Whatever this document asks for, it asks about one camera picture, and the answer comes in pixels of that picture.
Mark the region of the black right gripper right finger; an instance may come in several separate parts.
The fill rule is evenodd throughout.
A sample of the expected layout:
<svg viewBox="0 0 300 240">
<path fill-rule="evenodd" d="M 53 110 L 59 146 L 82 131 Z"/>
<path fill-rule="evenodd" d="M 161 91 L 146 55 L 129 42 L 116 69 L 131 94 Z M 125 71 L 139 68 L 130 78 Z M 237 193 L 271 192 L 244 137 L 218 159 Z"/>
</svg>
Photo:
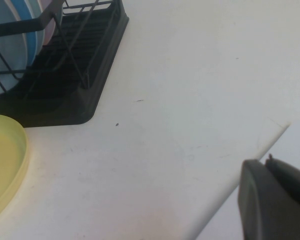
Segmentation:
<svg viewBox="0 0 300 240">
<path fill-rule="evenodd" d="M 298 204 L 300 204 L 300 170 L 296 167 L 268 155 L 265 167 L 271 172 L 280 186 Z"/>
</svg>

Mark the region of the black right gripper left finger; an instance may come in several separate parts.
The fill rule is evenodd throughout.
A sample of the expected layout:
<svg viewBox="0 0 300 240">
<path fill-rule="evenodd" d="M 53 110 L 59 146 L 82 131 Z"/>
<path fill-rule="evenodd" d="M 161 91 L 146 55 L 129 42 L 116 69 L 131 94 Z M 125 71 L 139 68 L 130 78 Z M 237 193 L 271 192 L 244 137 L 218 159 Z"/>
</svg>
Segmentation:
<svg viewBox="0 0 300 240">
<path fill-rule="evenodd" d="M 300 204 L 265 164 L 242 164 L 238 207 L 245 240 L 300 240 Z"/>
</svg>

